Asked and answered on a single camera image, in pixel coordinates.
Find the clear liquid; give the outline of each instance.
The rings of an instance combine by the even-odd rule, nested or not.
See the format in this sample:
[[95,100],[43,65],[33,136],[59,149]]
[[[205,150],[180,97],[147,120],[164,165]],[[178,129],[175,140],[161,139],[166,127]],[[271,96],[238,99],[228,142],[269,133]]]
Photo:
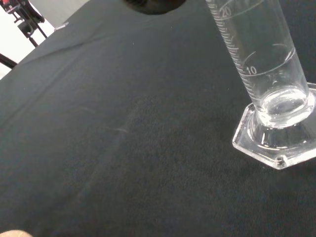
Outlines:
[[[255,58],[251,60],[252,65],[256,63]],[[308,87],[304,86],[306,80],[295,49],[278,67],[256,75],[240,74],[240,77],[256,106],[260,121],[266,126],[293,125],[305,119],[314,108],[314,104],[309,102],[313,98],[310,98]]]

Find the white wall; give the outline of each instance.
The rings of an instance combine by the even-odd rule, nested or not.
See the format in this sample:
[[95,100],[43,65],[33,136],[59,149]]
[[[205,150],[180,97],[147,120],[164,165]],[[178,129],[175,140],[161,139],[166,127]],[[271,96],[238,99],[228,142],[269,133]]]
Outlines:
[[[34,49],[34,46],[17,27],[19,22],[15,24],[14,20],[14,16],[6,14],[2,7],[0,7],[0,53],[19,63]],[[41,23],[39,26],[47,36],[54,32],[54,28],[48,21]],[[36,30],[33,34],[33,39],[40,44],[45,38],[39,30]],[[0,79],[9,71],[8,67],[0,63]]]
[[89,0],[31,0],[54,27],[61,26],[72,14]]

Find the glass graduated cylinder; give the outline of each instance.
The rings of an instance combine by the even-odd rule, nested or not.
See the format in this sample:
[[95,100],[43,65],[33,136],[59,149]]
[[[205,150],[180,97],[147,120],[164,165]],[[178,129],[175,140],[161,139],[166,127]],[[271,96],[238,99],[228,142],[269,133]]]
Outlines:
[[207,0],[238,73],[267,127],[307,118],[314,96],[277,0]]

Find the black table cover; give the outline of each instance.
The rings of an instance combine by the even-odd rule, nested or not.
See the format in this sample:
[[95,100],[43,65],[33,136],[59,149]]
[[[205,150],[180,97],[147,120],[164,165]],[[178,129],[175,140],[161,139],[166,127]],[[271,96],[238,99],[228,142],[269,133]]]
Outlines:
[[[308,82],[316,2],[282,0]],[[0,81],[0,232],[316,236],[316,159],[237,151],[250,99],[204,0],[91,0]]]

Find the glass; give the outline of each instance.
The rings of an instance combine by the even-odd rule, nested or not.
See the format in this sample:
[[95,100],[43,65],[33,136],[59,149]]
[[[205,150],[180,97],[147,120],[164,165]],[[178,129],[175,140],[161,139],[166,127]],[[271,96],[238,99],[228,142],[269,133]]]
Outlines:
[[306,82],[279,2],[206,1],[253,102],[234,147],[277,169],[316,156],[316,86]]

